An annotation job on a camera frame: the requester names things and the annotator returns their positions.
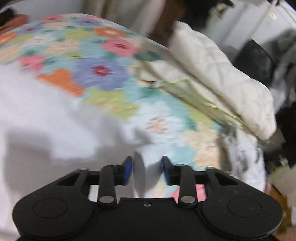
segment purple flower pattern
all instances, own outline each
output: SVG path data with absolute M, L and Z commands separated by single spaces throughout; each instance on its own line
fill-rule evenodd
M 25 27 L 22 27 L 17 31 L 17 35 L 20 36 L 22 34 L 32 34 L 42 29 L 43 27 L 40 23 L 35 25 L 25 25 Z
M 73 81 L 81 87 L 96 86 L 105 91 L 122 88 L 128 78 L 128 72 L 115 61 L 102 58 L 84 58 L 77 60 L 77 71 Z
M 99 21 L 95 21 L 88 18 L 83 18 L 78 21 L 75 21 L 76 24 L 85 26 L 85 27 L 100 27 L 102 24 Z

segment white wall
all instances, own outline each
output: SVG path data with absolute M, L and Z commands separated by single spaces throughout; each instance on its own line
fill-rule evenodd
M 83 0 L 25 0 L 10 5 L 18 13 L 30 16 L 30 21 L 46 18 L 55 14 L 82 11 Z
M 235 8 L 228 9 L 222 19 L 206 32 L 231 61 L 248 40 L 253 39 L 268 51 L 266 43 L 286 29 L 296 27 L 293 19 L 296 19 L 296 11 L 284 1 L 282 5 L 289 9 L 290 15 L 282 7 L 271 8 L 267 0 L 257 5 L 243 0 L 233 0 L 233 2 Z

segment orange flower pattern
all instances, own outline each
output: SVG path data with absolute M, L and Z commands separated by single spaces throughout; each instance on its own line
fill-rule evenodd
M 98 36 L 102 36 L 102 37 L 107 37 L 107 38 L 112 38 L 112 39 L 118 38 L 118 37 L 122 37 L 122 38 L 128 37 L 128 35 L 126 35 L 124 33 L 124 31 L 120 30 L 120 29 L 103 27 L 103 28 L 95 28 L 94 30 L 96 31 L 96 34 Z
M 66 69 L 58 69 L 52 74 L 41 74 L 37 78 L 55 85 L 74 96 L 82 96 L 85 91 L 85 88 L 81 88 L 76 82 L 71 81 L 72 74 Z
M 0 46 L 8 44 L 12 39 L 16 37 L 15 33 L 9 33 L 9 34 L 2 34 L 0 35 Z

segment folded comforter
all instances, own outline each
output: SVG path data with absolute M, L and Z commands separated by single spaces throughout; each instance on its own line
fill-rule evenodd
M 236 69 L 212 40 L 177 22 L 169 49 L 188 72 L 221 97 L 260 139 L 272 136 L 276 120 L 270 91 Z
M 245 127 L 245 123 L 197 78 L 187 73 L 172 59 L 142 62 L 138 77 L 153 87 L 162 87 L 183 99 L 221 125 Z

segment bed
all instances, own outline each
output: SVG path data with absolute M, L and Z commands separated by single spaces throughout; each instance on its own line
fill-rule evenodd
M 196 170 L 219 168 L 222 127 L 166 91 L 148 88 L 135 75 L 139 60 L 161 59 L 167 51 L 118 24 L 85 14 L 52 16 L 0 35 L 1 63 L 17 60 L 40 82 L 146 132 L 150 144 L 165 145 L 173 163 Z M 161 178 L 150 196 L 176 196 L 177 192 L 178 187 L 166 186 Z

